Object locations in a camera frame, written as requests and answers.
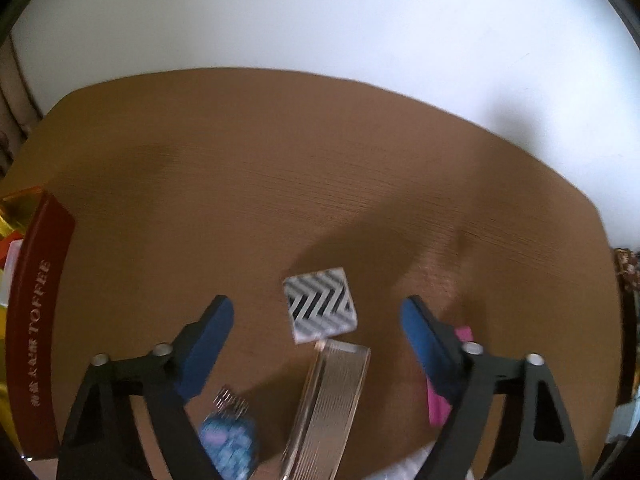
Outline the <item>pink eraser block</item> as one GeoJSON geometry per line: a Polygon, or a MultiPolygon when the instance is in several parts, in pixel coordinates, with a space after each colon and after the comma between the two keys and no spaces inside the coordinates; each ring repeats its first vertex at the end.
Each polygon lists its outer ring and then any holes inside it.
{"type": "MultiPolygon", "coordinates": [[[[460,341],[467,342],[473,340],[473,332],[470,326],[460,326],[454,331],[460,341]]],[[[435,392],[429,379],[426,380],[426,398],[428,422],[432,427],[442,428],[442,426],[446,424],[451,412],[451,404],[443,396],[435,392]]]]}

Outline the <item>blue patterned keychain case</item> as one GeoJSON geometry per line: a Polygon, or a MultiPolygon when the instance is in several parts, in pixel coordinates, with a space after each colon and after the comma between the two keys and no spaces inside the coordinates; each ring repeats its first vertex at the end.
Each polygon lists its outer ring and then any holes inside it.
{"type": "Polygon", "coordinates": [[[223,386],[213,400],[213,411],[198,430],[201,444],[224,480],[247,480],[258,463],[256,422],[246,401],[223,386]]]}

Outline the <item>black white chevron cube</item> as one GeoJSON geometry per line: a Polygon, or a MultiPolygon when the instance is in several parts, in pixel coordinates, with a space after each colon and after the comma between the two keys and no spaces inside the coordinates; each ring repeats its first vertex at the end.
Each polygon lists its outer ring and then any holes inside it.
{"type": "Polygon", "coordinates": [[[356,330],[358,315],[343,268],[290,276],[283,281],[283,290],[296,344],[356,330]]]}

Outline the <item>red gold toffee box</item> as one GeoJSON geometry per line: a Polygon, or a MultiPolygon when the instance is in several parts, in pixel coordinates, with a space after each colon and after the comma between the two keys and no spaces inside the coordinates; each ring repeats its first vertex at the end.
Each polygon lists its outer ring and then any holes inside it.
{"type": "Polygon", "coordinates": [[[73,216],[43,188],[1,199],[1,428],[21,456],[58,452],[52,340],[73,216]]]}

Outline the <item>beige patterned curtain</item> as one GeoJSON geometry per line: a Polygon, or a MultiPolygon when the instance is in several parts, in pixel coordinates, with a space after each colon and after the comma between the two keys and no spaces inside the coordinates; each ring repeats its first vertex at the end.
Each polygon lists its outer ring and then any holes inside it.
{"type": "Polygon", "coordinates": [[[0,172],[4,177],[42,119],[21,71],[11,35],[1,45],[0,84],[0,172]]]}

